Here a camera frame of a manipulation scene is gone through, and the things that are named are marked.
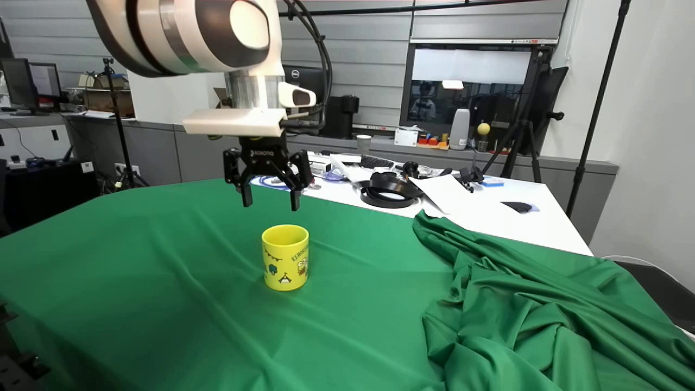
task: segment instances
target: yellow mug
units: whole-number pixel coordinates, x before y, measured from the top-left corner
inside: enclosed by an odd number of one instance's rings
[[[262,231],[264,285],[274,291],[295,291],[308,278],[308,231],[302,226],[272,226]]]

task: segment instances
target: green cloth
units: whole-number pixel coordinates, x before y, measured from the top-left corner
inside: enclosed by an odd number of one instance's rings
[[[446,390],[695,390],[695,343],[614,264],[425,216],[414,233],[454,269],[424,319]]]
[[[310,231],[302,291],[262,285],[261,233]],[[0,241],[11,331],[43,390],[444,390],[420,315],[449,267],[413,220],[224,182],[103,195]]]

